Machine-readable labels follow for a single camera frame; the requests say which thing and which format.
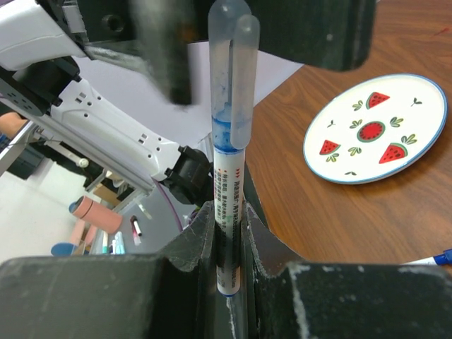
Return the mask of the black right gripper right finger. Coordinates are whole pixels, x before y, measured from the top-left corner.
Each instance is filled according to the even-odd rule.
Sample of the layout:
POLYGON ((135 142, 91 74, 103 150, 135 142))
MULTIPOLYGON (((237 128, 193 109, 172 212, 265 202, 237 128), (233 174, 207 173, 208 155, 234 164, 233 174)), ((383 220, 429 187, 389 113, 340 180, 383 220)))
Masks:
POLYGON ((252 338, 451 337, 443 268, 306 261, 250 205, 242 238, 252 338))

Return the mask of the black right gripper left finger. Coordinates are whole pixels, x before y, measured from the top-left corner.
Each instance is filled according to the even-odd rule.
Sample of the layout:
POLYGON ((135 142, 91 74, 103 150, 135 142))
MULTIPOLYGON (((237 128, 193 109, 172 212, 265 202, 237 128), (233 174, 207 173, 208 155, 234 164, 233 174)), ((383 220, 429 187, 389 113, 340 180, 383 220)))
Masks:
POLYGON ((212 203, 154 254, 26 257, 1 266, 2 338, 212 338, 212 203))

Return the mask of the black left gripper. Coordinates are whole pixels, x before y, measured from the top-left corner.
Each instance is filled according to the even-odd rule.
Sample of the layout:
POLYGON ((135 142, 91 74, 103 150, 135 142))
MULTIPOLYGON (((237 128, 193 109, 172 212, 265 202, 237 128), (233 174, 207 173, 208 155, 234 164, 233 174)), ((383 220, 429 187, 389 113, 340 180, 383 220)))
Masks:
POLYGON ((188 46, 207 39, 211 1, 38 1, 93 59, 147 76, 172 104, 194 101, 188 46))

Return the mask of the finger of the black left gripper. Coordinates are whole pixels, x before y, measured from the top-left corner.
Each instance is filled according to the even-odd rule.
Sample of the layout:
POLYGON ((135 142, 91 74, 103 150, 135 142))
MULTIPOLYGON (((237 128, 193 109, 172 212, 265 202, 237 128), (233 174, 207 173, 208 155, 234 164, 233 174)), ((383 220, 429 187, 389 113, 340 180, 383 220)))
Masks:
POLYGON ((368 59, 376 2, 372 0, 249 1, 261 24, 259 49, 332 71, 351 71, 368 59))

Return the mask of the small clear plastic cap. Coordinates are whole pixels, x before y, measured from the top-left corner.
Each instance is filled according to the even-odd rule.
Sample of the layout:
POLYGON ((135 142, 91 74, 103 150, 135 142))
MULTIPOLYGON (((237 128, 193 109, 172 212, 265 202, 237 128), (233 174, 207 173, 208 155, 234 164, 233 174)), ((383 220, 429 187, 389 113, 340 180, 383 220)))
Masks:
POLYGON ((215 1, 208 13, 214 148, 238 153, 251 140, 261 27, 245 1, 215 1))

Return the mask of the purple capped pen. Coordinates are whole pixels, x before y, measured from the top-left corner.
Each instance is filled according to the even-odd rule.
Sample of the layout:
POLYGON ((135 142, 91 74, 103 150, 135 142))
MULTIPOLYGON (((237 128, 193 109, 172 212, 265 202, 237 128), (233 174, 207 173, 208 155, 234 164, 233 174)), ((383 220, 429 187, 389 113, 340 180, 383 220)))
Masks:
POLYGON ((240 283, 240 244, 244 187, 243 149, 230 142, 231 123, 212 119, 217 289, 235 295, 240 283))

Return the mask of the white pen blue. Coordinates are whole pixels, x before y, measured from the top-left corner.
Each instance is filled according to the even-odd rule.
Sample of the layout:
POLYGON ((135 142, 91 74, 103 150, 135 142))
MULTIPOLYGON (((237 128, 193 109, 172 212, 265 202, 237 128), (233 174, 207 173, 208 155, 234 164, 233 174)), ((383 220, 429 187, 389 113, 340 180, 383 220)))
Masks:
POLYGON ((425 265, 425 266, 437 266, 438 263, 435 261, 433 256, 417 259, 415 261, 410 261, 403 263, 403 265, 425 265))

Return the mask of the blue pen cap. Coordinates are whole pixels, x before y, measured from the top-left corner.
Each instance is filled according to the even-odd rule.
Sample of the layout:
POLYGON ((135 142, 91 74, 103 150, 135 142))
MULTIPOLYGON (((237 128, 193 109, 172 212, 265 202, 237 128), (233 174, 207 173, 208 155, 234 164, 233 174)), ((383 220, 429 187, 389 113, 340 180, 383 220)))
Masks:
POLYGON ((438 266, 452 264, 452 249, 444 250, 442 254, 434 256, 434 261, 438 266))

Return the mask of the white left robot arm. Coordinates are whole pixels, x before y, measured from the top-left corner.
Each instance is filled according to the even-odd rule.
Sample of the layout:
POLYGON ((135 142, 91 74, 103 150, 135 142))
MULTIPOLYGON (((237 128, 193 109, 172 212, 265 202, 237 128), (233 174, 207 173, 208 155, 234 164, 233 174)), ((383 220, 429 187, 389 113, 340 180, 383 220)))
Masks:
POLYGON ((213 140, 251 139, 258 51, 334 71, 369 55, 374 1, 2 1, 1 101, 48 136, 182 203, 213 197, 213 166, 140 125, 83 79, 86 57, 146 76, 174 105, 195 102, 189 45, 208 41, 213 140))

